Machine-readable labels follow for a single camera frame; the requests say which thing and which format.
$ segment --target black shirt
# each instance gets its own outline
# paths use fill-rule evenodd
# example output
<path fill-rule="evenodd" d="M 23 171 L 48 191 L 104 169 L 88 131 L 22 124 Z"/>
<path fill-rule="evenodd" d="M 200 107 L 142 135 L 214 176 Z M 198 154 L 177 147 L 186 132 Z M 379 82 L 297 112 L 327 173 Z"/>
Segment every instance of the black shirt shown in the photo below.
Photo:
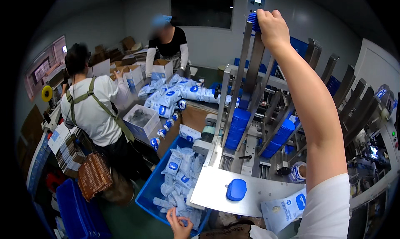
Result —
<path fill-rule="evenodd" d="M 162 56 L 171 56 L 180 51 L 180 45 L 186 43 L 185 32 L 181 28 L 175 27 L 174 36 L 172 37 L 171 42 L 168 44 L 162 44 L 159 38 L 155 38 L 149 41 L 149 48 L 158 47 Z"/>

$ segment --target green floor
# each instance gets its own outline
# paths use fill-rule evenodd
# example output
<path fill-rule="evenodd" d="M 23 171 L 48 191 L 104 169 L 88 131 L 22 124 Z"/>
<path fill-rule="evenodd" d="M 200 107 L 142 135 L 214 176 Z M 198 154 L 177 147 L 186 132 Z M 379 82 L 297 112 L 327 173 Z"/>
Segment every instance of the green floor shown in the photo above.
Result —
<path fill-rule="evenodd" d="M 214 69 L 199 67 L 194 78 L 197 79 L 198 77 L 205 78 L 205 87 L 209 87 L 214 82 L 222 81 L 222 78 L 217 75 L 217 70 Z M 137 184 L 142 187 L 144 181 L 139 180 Z M 121 207 L 102 198 L 99 198 L 98 201 L 113 239 L 172 239 L 174 237 L 170 226 L 152 217 L 136 203 L 132 203 L 128 207 Z"/>

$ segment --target white arm sleeve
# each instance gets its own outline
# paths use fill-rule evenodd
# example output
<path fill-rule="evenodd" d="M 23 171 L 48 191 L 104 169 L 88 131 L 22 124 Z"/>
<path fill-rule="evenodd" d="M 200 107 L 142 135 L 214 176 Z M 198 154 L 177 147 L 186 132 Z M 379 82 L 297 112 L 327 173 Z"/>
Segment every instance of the white arm sleeve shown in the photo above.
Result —
<path fill-rule="evenodd" d="M 187 44 L 182 44 L 179 46 L 180 48 L 180 53 L 182 60 L 180 61 L 180 66 L 186 68 L 186 65 L 188 64 L 189 60 L 189 50 L 188 50 L 188 45 Z"/>
<path fill-rule="evenodd" d="M 306 208 L 295 238 L 347 238 L 350 207 L 348 174 L 323 181 L 307 193 Z"/>
<path fill-rule="evenodd" d="M 128 100 L 129 88 L 124 79 L 117 79 L 117 85 L 108 77 L 108 92 L 110 101 L 116 105 L 122 105 Z"/>
<path fill-rule="evenodd" d="M 153 71 L 154 56 L 156 55 L 156 48 L 149 48 L 146 56 L 146 77 L 151 77 Z"/>

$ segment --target tape roll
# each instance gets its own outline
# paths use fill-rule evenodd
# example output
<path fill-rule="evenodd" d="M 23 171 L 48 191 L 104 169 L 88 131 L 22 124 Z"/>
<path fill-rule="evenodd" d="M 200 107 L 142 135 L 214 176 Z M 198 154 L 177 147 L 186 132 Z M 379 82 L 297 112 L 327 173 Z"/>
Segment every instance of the tape roll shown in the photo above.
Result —
<path fill-rule="evenodd" d="M 45 87 L 43 87 L 43 89 L 42 89 L 43 101 L 45 101 L 45 102 L 50 101 L 52 96 L 53 96 L 53 89 L 49 85 L 46 85 Z"/>

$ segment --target woman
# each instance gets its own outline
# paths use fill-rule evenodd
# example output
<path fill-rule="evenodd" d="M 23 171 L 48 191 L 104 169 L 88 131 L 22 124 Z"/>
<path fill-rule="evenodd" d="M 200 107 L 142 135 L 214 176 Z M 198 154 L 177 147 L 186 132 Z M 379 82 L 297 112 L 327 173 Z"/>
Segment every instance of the woman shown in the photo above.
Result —
<path fill-rule="evenodd" d="M 261 39 L 279 63 L 307 138 L 307 203 L 296 238 L 347 238 L 350 184 L 342 129 L 324 83 L 290 45 L 289 29 L 278 10 L 257 10 Z M 167 213 L 175 239 L 189 236 L 193 223 Z M 255 225 L 203 232 L 196 238 L 277 239 Z"/>
<path fill-rule="evenodd" d="M 84 44 L 68 49 L 65 66 L 72 85 L 61 99 L 61 114 L 65 126 L 82 129 L 92 139 L 96 150 L 106 156 L 110 166 L 125 178 L 136 181 L 151 175 L 142 155 L 133 147 L 131 131 L 118 117 L 114 104 L 124 104 L 129 89 L 122 73 L 114 75 L 115 84 L 108 75 L 88 78 L 90 52 Z"/>
<path fill-rule="evenodd" d="M 146 78 L 151 77 L 153 72 L 154 56 L 156 47 L 160 52 L 160 58 L 171 60 L 174 72 L 178 69 L 185 71 L 185 76 L 190 75 L 188 65 L 189 51 L 186 42 L 185 32 L 176 26 L 172 26 L 172 16 L 157 15 L 154 17 L 152 25 L 155 29 L 155 34 L 152 40 L 149 41 L 149 48 L 146 57 Z"/>

